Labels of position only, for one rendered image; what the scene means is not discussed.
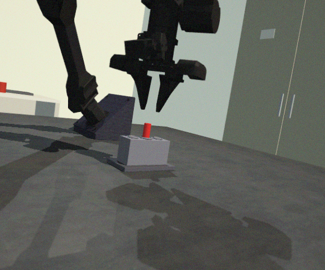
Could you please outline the red peg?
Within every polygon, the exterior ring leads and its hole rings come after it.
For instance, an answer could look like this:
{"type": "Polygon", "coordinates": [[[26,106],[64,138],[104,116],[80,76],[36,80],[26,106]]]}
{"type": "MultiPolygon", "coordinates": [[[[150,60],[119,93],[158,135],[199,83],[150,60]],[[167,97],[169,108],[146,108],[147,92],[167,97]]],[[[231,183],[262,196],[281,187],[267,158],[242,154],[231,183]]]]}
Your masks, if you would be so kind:
{"type": "Polygon", "coordinates": [[[150,130],[151,130],[151,124],[150,123],[145,123],[142,137],[149,138],[150,137],[150,130]]]}

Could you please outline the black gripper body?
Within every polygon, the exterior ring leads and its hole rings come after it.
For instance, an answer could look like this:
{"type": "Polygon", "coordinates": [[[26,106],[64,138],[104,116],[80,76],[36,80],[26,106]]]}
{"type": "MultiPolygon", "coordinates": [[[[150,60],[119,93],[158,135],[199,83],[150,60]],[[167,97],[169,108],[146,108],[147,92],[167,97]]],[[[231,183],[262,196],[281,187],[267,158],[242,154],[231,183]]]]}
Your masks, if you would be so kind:
{"type": "Polygon", "coordinates": [[[190,79],[205,80],[206,67],[198,61],[181,60],[175,64],[173,60],[174,48],[178,45],[177,32],[171,28],[164,26],[149,26],[145,33],[145,38],[151,38],[152,33],[165,33],[167,40],[167,51],[165,52],[165,59],[153,57],[144,60],[126,60],[125,55],[114,54],[110,58],[109,67],[121,71],[137,71],[147,75],[149,71],[165,72],[165,75],[172,75],[183,79],[183,75],[188,75],[190,79]]]}

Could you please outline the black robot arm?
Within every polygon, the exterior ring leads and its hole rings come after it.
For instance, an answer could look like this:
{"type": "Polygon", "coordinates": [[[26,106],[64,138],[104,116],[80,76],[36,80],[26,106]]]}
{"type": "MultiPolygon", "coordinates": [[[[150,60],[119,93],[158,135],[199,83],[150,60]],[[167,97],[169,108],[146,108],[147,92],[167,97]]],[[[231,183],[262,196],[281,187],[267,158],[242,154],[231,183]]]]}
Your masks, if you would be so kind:
{"type": "MultiPolygon", "coordinates": [[[[95,127],[108,111],[103,111],[94,99],[98,95],[96,76],[86,71],[75,26],[76,0],[37,0],[43,16],[52,23],[66,71],[68,109],[81,112],[86,124],[95,127]]],[[[141,0],[150,9],[149,26],[164,26],[177,32],[216,33],[220,22],[218,0],[141,0]]],[[[125,59],[165,59],[167,40],[165,33],[138,33],[137,39],[125,40],[125,59]]]]}

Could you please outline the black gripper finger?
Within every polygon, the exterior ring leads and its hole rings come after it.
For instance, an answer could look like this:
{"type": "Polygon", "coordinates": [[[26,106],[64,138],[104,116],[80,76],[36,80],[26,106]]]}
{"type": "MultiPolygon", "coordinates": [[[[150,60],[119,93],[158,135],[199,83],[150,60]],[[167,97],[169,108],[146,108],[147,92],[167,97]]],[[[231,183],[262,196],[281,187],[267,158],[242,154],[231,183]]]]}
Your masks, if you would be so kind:
{"type": "Polygon", "coordinates": [[[159,74],[160,78],[160,88],[159,94],[156,103],[156,112],[160,112],[169,96],[175,90],[177,85],[181,82],[184,83],[184,80],[172,75],[159,74]]]}
{"type": "Polygon", "coordinates": [[[148,100],[152,76],[137,71],[127,71],[127,74],[130,74],[134,79],[137,88],[139,104],[141,110],[144,110],[148,100]]]}

